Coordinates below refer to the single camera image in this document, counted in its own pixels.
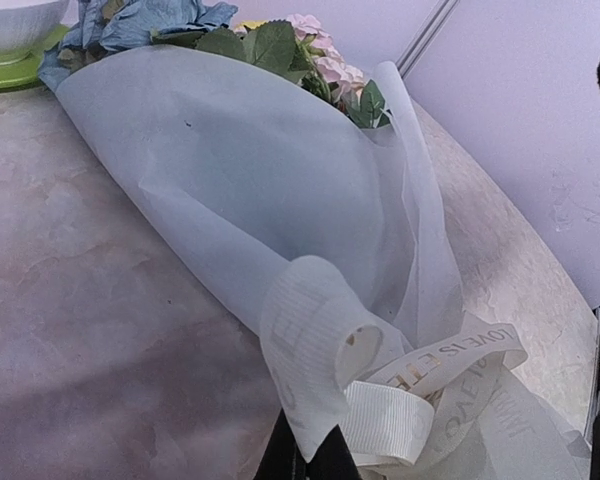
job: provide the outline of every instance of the pink hydrangea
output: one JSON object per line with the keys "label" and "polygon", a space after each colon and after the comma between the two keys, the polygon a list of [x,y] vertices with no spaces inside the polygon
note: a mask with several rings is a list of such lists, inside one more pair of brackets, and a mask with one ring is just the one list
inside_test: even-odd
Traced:
{"label": "pink hydrangea", "polygon": [[338,88],[333,92],[334,100],[339,100],[345,93],[358,92],[364,88],[364,74],[358,68],[329,56],[318,57],[314,61],[327,83],[338,84]]}
{"label": "pink hydrangea", "polygon": [[304,40],[307,35],[315,35],[316,38],[311,42],[311,46],[319,49],[333,47],[333,38],[322,29],[322,24],[313,15],[300,15],[298,13],[289,15],[286,20],[293,25],[296,37]]}
{"label": "pink hydrangea", "polygon": [[364,88],[364,74],[352,65],[347,65],[335,47],[331,35],[322,29],[322,24],[313,15],[289,15],[287,21],[295,30],[296,37],[302,41],[308,35],[314,35],[311,47],[322,50],[324,56],[314,55],[313,61],[318,72],[327,83],[337,83],[338,88],[333,92],[335,101],[350,91],[360,92]]}

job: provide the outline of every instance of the white wall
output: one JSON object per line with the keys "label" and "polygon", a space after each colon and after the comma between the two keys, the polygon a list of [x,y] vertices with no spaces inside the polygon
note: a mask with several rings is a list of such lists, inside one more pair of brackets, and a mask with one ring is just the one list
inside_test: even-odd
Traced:
{"label": "white wall", "polygon": [[600,0],[460,0],[407,79],[600,304]]}
{"label": "white wall", "polygon": [[[384,60],[397,60],[437,0],[226,0],[239,7],[243,20],[284,18],[291,13],[313,14],[334,36],[347,61],[371,70]],[[213,5],[215,0],[204,0]],[[64,23],[78,18],[77,0],[71,0]]]}

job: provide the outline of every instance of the white wrapping paper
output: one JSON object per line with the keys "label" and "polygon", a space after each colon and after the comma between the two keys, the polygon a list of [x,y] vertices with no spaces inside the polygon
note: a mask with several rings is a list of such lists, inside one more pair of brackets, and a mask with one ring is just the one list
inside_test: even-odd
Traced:
{"label": "white wrapping paper", "polygon": [[[460,277],[413,107],[395,66],[381,65],[374,79],[392,126],[368,132],[286,80],[176,47],[107,58],[56,93],[191,272],[261,335],[305,458],[340,423],[371,478],[520,478],[507,463],[513,447],[489,417],[497,412],[489,413],[488,391],[458,426],[458,440],[427,453],[475,359],[438,378],[435,389],[449,385],[438,399],[438,423],[414,392],[369,377],[459,334],[463,323]],[[486,359],[484,385],[492,392],[526,391],[500,375],[503,361],[516,363],[504,357],[510,350],[517,347],[476,357]],[[554,438],[551,428],[538,442]],[[548,450],[567,465],[553,478],[579,478],[563,450]]]}

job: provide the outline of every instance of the marble table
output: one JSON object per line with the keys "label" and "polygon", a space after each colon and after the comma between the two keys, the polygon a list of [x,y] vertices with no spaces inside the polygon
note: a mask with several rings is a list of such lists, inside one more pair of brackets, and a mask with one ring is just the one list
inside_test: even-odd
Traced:
{"label": "marble table", "polygon": [[[582,429],[596,323],[506,196],[424,111],[465,304]],[[0,480],[248,479],[278,412],[257,339],[188,272],[53,95],[0,95]]]}

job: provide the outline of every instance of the saucer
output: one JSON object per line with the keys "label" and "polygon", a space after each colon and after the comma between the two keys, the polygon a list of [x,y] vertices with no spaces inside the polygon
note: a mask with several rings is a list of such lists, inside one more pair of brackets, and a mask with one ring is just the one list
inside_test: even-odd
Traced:
{"label": "saucer", "polygon": [[68,31],[69,27],[58,25],[43,42],[32,49],[27,58],[10,65],[0,65],[0,90],[25,85],[31,87],[37,86],[38,66],[42,62],[44,51],[62,40]]}

